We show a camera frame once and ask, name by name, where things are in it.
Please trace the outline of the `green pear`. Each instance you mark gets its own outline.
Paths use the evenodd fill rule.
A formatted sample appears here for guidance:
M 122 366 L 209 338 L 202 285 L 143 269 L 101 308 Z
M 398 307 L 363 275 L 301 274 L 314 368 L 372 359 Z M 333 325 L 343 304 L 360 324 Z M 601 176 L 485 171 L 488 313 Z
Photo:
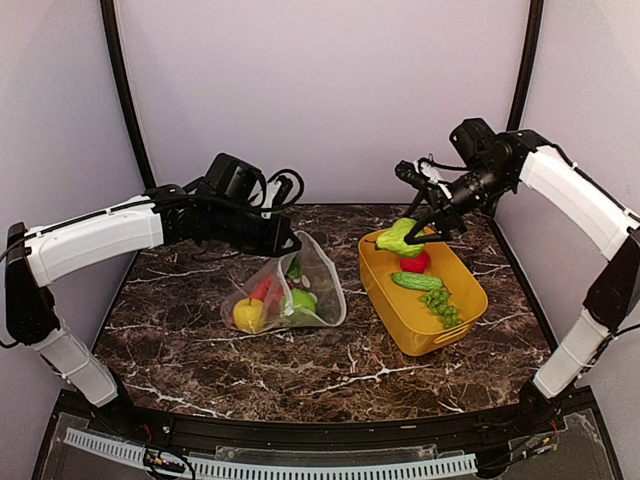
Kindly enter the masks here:
M 391 252 L 401 258 L 416 258 L 425 251 L 423 244 L 408 244 L 405 237 L 410 233 L 417 221 L 411 218 L 400 218 L 390 229 L 380 234 L 375 240 L 366 240 L 375 250 Z

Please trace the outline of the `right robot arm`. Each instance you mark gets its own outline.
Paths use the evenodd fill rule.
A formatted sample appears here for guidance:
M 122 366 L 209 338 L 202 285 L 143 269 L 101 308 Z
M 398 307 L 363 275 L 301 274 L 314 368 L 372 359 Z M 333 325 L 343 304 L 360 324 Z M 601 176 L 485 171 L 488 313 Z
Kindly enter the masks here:
M 525 186 L 581 231 L 604 261 L 573 326 L 529 381 L 529 396 L 511 410 L 511 426 L 530 434 L 547 420 L 547 402 L 592 371 L 617 339 L 639 328 L 627 322 L 639 316 L 639 215 L 539 126 L 496 132 L 484 119 L 468 118 L 449 140 L 462 160 L 449 168 L 459 172 L 456 179 L 444 179 L 446 165 L 429 155 L 395 167 L 396 176 L 416 188 L 413 203 L 426 205 L 406 243 L 447 241 L 464 230 L 464 215 L 473 210 L 493 215 L 503 195 Z M 434 233 L 419 234 L 418 228 L 427 225 Z

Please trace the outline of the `green apple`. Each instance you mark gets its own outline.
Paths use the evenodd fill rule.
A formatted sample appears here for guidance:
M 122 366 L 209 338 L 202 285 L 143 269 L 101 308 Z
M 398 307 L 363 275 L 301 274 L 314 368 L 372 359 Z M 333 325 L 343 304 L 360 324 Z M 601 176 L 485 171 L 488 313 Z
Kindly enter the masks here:
M 311 292 L 294 288 L 281 297 L 278 307 L 284 316 L 291 316 L 299 310 L 316 313 L 317 298 Z

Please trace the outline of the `polka dot zip bag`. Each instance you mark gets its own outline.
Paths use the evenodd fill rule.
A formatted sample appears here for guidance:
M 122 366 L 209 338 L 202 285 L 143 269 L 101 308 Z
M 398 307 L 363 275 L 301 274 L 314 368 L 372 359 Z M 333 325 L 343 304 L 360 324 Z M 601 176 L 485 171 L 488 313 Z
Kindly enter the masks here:
M 278 328 L 337 327 L 347 314 L 334 262 L 308 233 L 301 249 L 269 260 L 221 305 L 232 329 L 257 335 Z

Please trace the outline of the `yellow lemon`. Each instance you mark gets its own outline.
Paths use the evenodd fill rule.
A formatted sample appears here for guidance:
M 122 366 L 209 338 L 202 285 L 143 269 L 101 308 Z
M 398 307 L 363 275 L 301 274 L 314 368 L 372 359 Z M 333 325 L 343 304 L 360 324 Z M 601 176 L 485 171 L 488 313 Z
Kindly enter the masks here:
M 245 298 L 238 301 L 233 308 L 233 323 L 235 327 L 249 334 L 260 333 L 264 329 L 264 303 L 255 298 Z

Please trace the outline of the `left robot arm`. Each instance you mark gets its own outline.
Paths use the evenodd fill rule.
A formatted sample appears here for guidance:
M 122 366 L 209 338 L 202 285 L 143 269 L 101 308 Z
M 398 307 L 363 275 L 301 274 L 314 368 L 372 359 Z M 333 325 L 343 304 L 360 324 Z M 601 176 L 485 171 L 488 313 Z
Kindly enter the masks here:
M 165 184 L 113 206 L 58 223 L 7 232 L 2 348 L 38 353 L 78 390 L 120 436 L 141 427 L 140 412 L 122 399 L 114 373 L 71 332 L 57 311 L 53 284 L 83 270 L 144 250 L 184 241 L 227 244 L 252 256 L 277 258 L 301 247 L 284 210 L 305 191 L 302 176 L 283 168 L 265 176 L 256 166 L 220 153 L 185 186 Z

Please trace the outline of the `red carrot with leaves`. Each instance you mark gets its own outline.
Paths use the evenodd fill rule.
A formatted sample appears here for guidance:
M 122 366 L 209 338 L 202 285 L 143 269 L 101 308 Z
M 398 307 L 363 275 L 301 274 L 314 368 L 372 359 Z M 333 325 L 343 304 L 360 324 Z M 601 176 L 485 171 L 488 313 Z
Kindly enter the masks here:
M 301 266 L 298 258 L 294 258 L 285 273 L 285 282 L 287 288 L 289 290 L 292 290 L 294 288 L 294 284 L 297 283 L 300 278 Z M 272 283 L 273 275 L 269 274 L 251 292 L 249 297 L 252 299 L 260 300 L 265 305 L 267 305 L 270 314 L 278 314 L 283 310 L 286 303 L 284 294 L 285 290 L 282 286 L 272 288 Z

